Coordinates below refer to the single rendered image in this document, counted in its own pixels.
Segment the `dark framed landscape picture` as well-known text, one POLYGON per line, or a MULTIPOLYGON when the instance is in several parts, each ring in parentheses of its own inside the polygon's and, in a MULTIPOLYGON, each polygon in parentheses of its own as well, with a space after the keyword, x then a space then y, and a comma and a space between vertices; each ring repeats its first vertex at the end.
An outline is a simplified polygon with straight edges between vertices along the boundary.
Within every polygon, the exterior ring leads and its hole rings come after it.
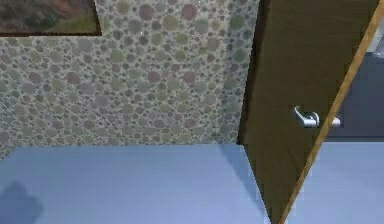
POLYGON ((0 0, 0 37, 101 35, 95 0, 0 0))

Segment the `brown wooden room door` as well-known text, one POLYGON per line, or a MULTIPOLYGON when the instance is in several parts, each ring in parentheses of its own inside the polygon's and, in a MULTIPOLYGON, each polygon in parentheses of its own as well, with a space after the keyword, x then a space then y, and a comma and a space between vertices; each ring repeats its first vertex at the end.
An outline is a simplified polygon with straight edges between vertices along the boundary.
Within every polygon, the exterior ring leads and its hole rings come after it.
POLYGON ((261 0, 238 141, 285 224, 381 20, 384 0, 261 0), (293 109, 316 112, 304 128, 293 109))

